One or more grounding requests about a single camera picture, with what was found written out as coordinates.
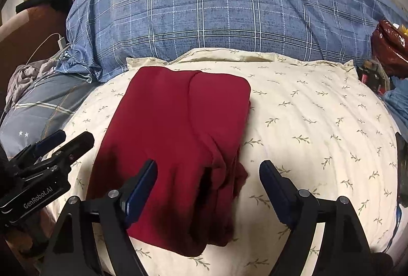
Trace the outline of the person's left hand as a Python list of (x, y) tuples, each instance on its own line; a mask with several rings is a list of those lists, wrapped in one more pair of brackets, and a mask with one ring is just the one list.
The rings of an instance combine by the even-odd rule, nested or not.
[(53, 217), (43, 208), (6, 229), (6, 244), (28, 275), (40, 275), (54, 226)]

